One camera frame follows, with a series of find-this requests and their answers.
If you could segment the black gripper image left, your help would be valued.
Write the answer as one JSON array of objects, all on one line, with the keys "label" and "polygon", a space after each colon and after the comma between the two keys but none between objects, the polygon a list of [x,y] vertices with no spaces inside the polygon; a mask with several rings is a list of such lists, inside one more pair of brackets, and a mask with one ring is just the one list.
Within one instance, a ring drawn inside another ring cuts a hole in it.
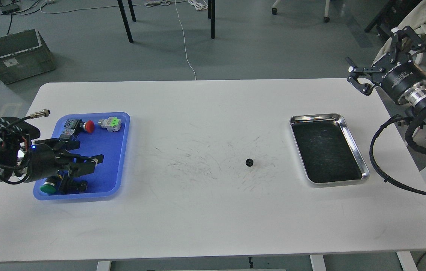
[{"label": "black gripper image left", "polygon": [[103,162],[104,155],[82,156],[71,153],[81,145],[77,140],[51,138],[36,141],[29,149],[23,183],[30,183],[50,177],[57,171],[65,170],[68,165],[69,177],[80,177],[92,174],[98,164]]}]

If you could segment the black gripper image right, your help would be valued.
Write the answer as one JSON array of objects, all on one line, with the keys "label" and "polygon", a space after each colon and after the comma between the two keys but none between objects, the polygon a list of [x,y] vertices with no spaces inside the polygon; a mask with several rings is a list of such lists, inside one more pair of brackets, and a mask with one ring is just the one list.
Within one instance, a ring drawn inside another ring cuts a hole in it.
[{"label": "black gripper image right", "polygon": [[401,55],[406,55],[410,61],[398,62],[385,69],[359,67],[346,57],[350,65],[347,82],[365,96],[371,95],[374,87],[380,86],[396,105],[416,106],[426,99],[426,72],[419,68],[425,51],[425,41],[410,26],[393,29],[388,46],[388,64],[397,63]]}]

